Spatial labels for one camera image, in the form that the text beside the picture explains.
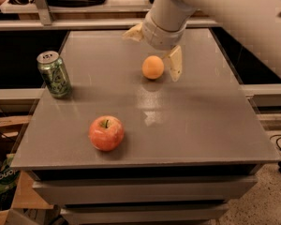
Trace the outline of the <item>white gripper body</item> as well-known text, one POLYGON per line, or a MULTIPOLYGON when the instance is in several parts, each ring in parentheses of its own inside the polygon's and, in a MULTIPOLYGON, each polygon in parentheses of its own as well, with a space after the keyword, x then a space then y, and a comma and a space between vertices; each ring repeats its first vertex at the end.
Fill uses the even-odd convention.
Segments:
POLYGON ((179 43, 185 28, 184 24, 176 31, 167 31, 153 20, 152 12, 149 11, 142 23, 141 31, 150 46, 157 50, 167 51, 179 43))

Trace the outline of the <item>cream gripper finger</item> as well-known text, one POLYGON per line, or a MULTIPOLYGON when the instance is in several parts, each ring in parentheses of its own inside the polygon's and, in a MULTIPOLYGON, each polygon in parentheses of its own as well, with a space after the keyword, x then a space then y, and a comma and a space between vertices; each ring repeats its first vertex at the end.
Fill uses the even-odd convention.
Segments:
POLYGON ((183 71, 183 53, 181 46, 177 45, 170 51, 166 52, 163 59, 170 68, 171 79, 174 82, 177 82, 183 71))
POLYGON ((132 39, 134 41, 142 41, 142 23, 139 23, 122 34, 123 39, 132 39))

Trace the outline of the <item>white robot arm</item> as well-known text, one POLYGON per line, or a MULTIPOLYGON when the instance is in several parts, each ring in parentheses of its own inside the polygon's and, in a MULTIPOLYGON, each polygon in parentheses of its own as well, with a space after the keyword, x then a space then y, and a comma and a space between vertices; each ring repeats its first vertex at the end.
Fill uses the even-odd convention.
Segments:
POLYGON ((281 0, 155 0, 144 21, 123 37, 170 51, 198 9, 281 78, 281 0))

